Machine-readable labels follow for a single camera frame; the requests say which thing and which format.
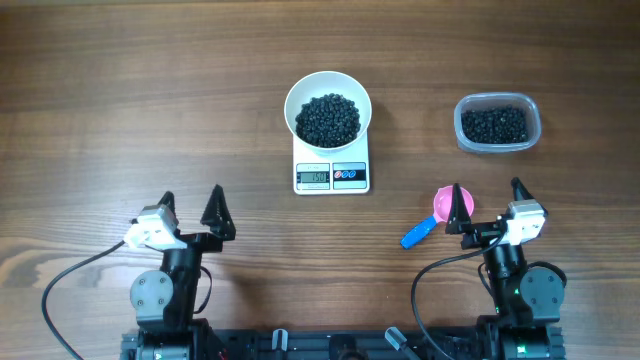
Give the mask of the pink scoop blue handle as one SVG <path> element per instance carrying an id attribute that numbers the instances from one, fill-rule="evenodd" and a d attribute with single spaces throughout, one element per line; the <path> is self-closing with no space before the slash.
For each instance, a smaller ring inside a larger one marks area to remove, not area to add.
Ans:
<path id="1" fill-rule="evenodd" d="M 446 222 L 449 218 L 452 201 L 453 186 L 448 185 L 440 188 L 433 199 L 433 214 L 407 232 L 400 241 L 400 245 L 406 250 L 411 249 L 427 237 L 439 223 Z"/>

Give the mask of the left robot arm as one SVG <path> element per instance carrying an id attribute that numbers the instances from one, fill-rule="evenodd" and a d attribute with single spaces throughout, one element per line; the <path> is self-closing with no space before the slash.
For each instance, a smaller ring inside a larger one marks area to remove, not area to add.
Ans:
<path id="1" fill-rule="evenodd" d="M 139 330 L 125 335 L 122 359 L 227 359 L 226 346 L 209 322 L 194 316 L 205 304 L 196 304 L 205 253 L 220 253 L 236 236 L 223 188 L 215 186 L 200 223 L 206 232 L 183 234 L 178 228 L 175 197 L 166 192 L 155 205 L 144 207 L 131 221 L 124 237 L 131 248 L 148 247 L 162 253 L 159 269 L 139 275 L 130 288 L 130 301 Z"/>

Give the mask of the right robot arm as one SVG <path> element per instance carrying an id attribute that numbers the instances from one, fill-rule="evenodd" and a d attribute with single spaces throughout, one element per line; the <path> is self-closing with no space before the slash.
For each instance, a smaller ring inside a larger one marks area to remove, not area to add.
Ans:
<path id="1" fill-rule="evenodd" d="M 548 211 L 519 178 L 511 180 L 514 200 L 492 222 L 473 223 L 462 188 L 452 186 L 448 234 L 462 236 L 461 248 L 484 259 L 496 313 L 474 327 L 477 359 L 563 359 L 559 332 L 567 277 L 557 266 L 529 263 L 523 245 L 540 236 Z"/>

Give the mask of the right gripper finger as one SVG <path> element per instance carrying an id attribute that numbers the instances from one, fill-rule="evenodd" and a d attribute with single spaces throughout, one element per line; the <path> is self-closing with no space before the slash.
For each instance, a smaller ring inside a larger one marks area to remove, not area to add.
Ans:
<path id="1" fill-rule="evenodd" d="M 445 233 L 449 235 L 454 234 L 469 234 L 472 232 L 472 222 L 466 207 L 465 198 L 462 192 L 462 188 L 458 183 L 452 186 L 451 190 L 451 207 L 449 211 L 449 217 L 445 228 Z"/>
<path id="2" fill-rule="evenodd" d="M 548 216 L 548 211 L 527 190 L 518 177 L 511 182 L 514 200 L 509 203 L 509 216 L 519 218 L 524 216 Z"/>

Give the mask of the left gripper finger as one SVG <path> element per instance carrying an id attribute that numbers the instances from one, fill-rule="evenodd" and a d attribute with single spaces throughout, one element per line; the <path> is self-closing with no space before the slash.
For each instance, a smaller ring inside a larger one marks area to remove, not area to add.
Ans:
<path id="1" fill-rule="evenodd" d="M 176 222 L 175 196 L 171 191 L 166 191 L 155 205 L 145 206 L 130 222 L 141 223 L 151 218 L 159 218 L 167 222 Z"/>
<path id="2" fill-rule="evenodd" d="M 226 203 L 224 189 L 219 184 L 211 192 L 200 223 L 222 241 L 232 241 L 236 237 L 236 227 Z"/>

